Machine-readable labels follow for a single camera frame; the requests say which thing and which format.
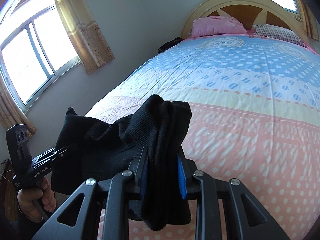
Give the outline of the dark sleeved left forearm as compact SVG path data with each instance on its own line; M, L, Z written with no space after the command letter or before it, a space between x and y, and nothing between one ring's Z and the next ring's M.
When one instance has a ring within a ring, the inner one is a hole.
M33 220L17 208L17 220L10 222L1 211L1 239L32 239L43 226L44 220Z

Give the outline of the person's left hand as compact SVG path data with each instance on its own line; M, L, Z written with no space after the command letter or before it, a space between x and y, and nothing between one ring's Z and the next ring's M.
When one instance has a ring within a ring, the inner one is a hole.
M42 178L40 187L21 189L17 194L21 213L35 222L40 222L43 218L43 215L41 215L34 204L34 201L38 199L42 202L45 211L53 212L55 210L56 199L51 189L51 183L46 177Z

